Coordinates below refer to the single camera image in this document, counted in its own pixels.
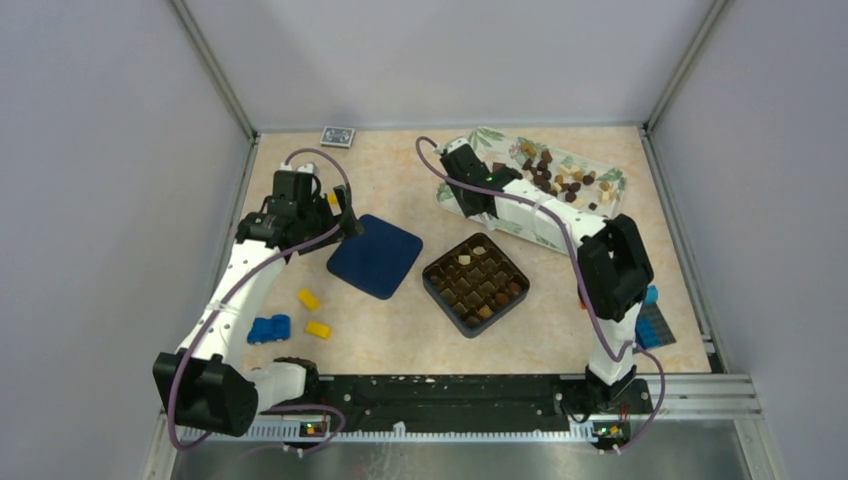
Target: blue square pad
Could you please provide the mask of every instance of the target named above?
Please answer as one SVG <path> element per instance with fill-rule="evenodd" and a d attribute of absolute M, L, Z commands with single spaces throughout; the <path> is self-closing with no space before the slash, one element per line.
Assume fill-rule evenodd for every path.
<path fill-rule="evenodd" d="M 359 218 L 365 230 L 345 240 L 327 261 L 327 270 L 363 292 L 387 300 L 421 253 L 424 242 L 373 215 Z"/>

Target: gray wall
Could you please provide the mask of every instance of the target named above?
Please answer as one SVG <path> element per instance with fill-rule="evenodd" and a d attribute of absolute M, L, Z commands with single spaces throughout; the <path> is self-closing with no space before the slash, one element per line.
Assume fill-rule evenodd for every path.
<path fill-rule="evenodd" d="M 658 134 L 726 356 L 793 478 L 844 478 L 848 3 L 736 2 Z"/>
<path fill-rule="evenodd" d="M 187 2 L 260 129 L 643 121 L 711 0 Z"/>
<path fill-rule="evenodd" d="M 141 473 L 246 141 L 166 2 L 0 4 L 0 478 Z"/>

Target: brown chocolate piece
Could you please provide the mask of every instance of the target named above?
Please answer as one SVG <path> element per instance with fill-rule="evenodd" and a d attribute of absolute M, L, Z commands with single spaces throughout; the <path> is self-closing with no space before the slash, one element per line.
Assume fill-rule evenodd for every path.
<path fill-rule="evenodd" d="M 488 305 L 483 305 L 483 307 L 480 308 L 480 310 L 477 310 L 477 313 L 479 313 L 480 316 L 483 317 L 483 320 L 486 320 L 489 317 L 491 317 L 492 313 L 494 313 L 494 312 L 492 312 L 492 309 L 489 308 Z"/>

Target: yellow block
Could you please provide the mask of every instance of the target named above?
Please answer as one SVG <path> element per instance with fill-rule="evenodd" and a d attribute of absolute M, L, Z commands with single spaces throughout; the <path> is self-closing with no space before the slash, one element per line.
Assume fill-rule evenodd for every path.
<path fill-rule="evenodd" d="M 319 302 L 318 299 L 315 298 L 315 295 L 312 295 L 312 292 L 305 288 L 297 292 L 297 298 L 299 298 L 300 301 L 303 302 L 304 305 L 306 305 L 306 308 L 312 310 L 313 312 L 315 310 L 318 310 L 319 307 L 321 307 L 321 302 Z"/>
<path fill-rule="evenodd" d="M 321 337 L 324 340 L 330 338 L 330 332 L 332 332 L 332 329 L 323 323 L 310 321 L 306 324 L 306 333 Z"/>

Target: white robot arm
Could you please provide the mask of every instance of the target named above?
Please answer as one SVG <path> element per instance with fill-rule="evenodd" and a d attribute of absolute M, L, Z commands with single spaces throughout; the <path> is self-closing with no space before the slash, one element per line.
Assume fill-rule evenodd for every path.
<path fill-rule="evenodd" d="M 336 224 L 337 233 L 299 253 L 305 254 L 362 231 L 350 205 L 349 186 L 334 189 L 342 213 L 333 215 L 317 178 L 317 169 L 312 164 L 296 171 L 283 165 L 275 172 L 273 193 L 265 198 L 259 212 L 249 213 L 239 222 L 227 268 L 203 316 L 176 353 L 161 353 L 157 357 L 153 376 L 162 404 L 167 408 L 178 365 L 185 355 L 190 356 L 182 378 L 178 379 L 177 424 L 240 436 L 257 413 L 303 395 L 313 368 L 308 361 L 282 358 L 244 375 L 234 366 L 241 362 L 247 334 L 271 284 L 291 259 L 290 255 L 284 257 L 281 253 L 318 238 Z M 263 264 L 244 281 L 249 272 Z M 223 299 L 239 282 L 244 284 L 224 303 Z M 214 311 L 218 312 L 217 318 L 210 327 L 207 322 Z M 191 345 L 201 330 L 206 332 L 192 350 Z"/>
<path fill-rule="evenodd" d="M 450 178 L 511 197 L 485 195 L 452 185 L 454 197 L 466 217 L 478 216 L 486 225 L 491 225 L 494 218 L 509 220 L 548 239 L 563 251 L 569 248 L 550 214 L 569 229 L 568 237 L 577 254 L 602 335 L 594 338 L 587 379 L 597 384 L 602 396 L 616 397 L 635 374 L 633 351 L 624 347 L 635 341 L 636 317 L 653 280 L 653 269 L 633 220 L 625 215 L 610 220 L 555 201 L 511 168 L 489 172 L 464 138 L 448 143 L 437 152 Z M 612 358 L 607 347 L 615 353 L 621 351 L 621 357 Z"/>

